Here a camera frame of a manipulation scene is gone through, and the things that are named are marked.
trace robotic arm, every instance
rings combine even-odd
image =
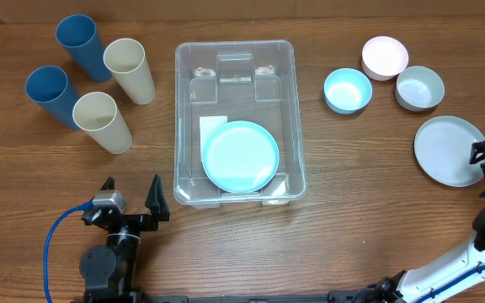
[[[472,145],[470,164],[485,160],[485,141]],[[485,177],[485,162],[481,164]],[[142,231],[156,231],[169,221],[160,178],[155,176],[146,207],[150,215],[124,215],[125,200],[109,178],[82,217],[86,225],[108,231],[105,246],[87,250],[80,262],[85,278],[84,303],[440,303],[485,281],[485,208],[472,226],[474,233],[432,263],[402,271],[358,292],[327,295],[255,296],[189,299],[186,296],[148,297],[134,288],[134,268]]]

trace beige cup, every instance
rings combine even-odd
[[[121,154],[132,146],[128,126],[107,93],[92,92],[81,97],[74,105],[72,118],[108,152]]]
[[[110,43],[104,51],[104,64],[135,104],[149,104],[157,96],[140,42],[122,38]]]

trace wooden table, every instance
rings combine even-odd
[[[402,269],[418,268],[463,241],[485,205],[483,182],[464,189],[424,175],[413,138],[442,114],[472,122],[485,135],[485,18],[285,19],[99,24],[105,44],[136,38],[147,50],[157,99],[134,105],[115,80],[94,83],[56,42],[55,24],[0,25],[0,303],[44,302],[45,235],[64,210],[88,200],[114,176],[143,212],[155,173],[171,221],[145,233],[136,285],[150,295],[286,295],[354,290]],[[325,77],[360,67],[372,36],[397,37],[410,65],[443,78],[433,112],[413,114],[395,101],[393,82],[373,82],[359,116],[340,116],[322,95]],[[224,205],[196,210],[173,198],[174,52],[185,41],[287,39],[295,47],[309,188],[282,207]],[[52,119],[24,93],[37,67],[61,66],[81,94],[110,93],[134,134],[112,156],[80,131]],[[82,253],[106,233],[72,215],[51,242],[51,293],[67,302],[83,293]],[[485,284],[455,302],[485,301]]]

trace light blue bowl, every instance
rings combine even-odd
[[[339,114],[353,114],[363,109],[371,99],[368,77],[353,68],[340,68],[325,80],[327,105]]]

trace plate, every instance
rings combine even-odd
[[[454,187],[472,185],[483,178],[479,164],[469,164],[472,143],[484,135],[471,123],[453,116],[426,121],[414,137],[420,167],[435,181]]]
[[[203,148],[207,177],[230,193],[251,193],[274,176],[280,152],[274,137],[262,126],[233,121],[210,134]]]

